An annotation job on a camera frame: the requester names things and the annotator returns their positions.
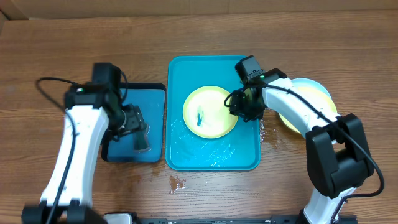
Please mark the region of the dark green sponge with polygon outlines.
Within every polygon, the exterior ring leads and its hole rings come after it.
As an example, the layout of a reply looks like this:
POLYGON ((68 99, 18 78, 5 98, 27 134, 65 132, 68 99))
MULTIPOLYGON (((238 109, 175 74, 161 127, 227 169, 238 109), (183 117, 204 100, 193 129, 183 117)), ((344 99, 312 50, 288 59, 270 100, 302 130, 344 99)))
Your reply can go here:
POLYGON ((135 151, 141 152, 150 149, 150 144, 147 135, 148 135, 148 129, 138 131, 133 134, 135 151))

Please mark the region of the yellow plate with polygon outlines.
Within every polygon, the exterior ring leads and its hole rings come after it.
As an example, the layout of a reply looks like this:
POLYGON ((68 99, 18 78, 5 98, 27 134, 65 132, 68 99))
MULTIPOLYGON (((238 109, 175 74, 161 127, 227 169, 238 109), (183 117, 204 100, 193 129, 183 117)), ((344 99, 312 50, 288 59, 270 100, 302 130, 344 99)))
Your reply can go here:
POLYGON ((238 122, 224 105, 230 92, 218 86, 203 86, 189 94, 183 104, 183 120, 187 128, 199 137, 220 138, 238 122))
POLYGON ((323 109, 328 109, 334 113, 337 113, 336 106, 333 100, 324 92, 313 87, 298 87, 305 96, 308 96, 316 105, 321 106, 323 109))

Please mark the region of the light blue plate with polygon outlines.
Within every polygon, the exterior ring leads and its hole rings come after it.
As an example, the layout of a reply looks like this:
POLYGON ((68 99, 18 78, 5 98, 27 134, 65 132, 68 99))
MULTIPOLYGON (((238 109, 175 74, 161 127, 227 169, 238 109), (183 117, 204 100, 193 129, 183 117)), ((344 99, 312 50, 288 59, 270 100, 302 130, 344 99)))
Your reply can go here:
POLYGON ((318 83, 315 80, 309 78, 295 78, 292 80, 292 83, 298 88, 311 88, 321 91, 331 99, 329 91, 322 84, 318 83))

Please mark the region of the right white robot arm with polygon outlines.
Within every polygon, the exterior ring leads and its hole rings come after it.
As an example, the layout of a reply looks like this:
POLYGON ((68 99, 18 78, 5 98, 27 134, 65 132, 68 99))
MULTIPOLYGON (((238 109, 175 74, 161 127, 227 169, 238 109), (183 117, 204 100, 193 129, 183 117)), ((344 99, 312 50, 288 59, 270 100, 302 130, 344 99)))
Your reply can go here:
POLYGON ((307 172, 314 190, 296 223, 344 223, 339 216, 344 203, 357 196, 354 191, 377 169, 360 119, 324 110, 277 68, 235 69, 243 87, 225 99, 230 113, 252 121, 272 109, 306 140, 307 172))

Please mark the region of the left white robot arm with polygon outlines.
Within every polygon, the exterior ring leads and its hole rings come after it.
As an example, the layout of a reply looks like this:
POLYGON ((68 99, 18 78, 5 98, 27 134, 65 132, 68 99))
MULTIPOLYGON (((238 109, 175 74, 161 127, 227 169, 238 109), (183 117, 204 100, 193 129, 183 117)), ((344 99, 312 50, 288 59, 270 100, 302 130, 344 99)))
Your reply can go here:
POLYGON ((150 148, 148 126, 138 106, 124 105, 121 69, 112 63, 95 63, 91 81, 70 82, 64 104, 63 138, 53 174, 38 205, 26 205, 23 223, 138 223, 132 212, 100 215, 92 208, 93 176, 102 142, 133 137, 135 150, 150 148))

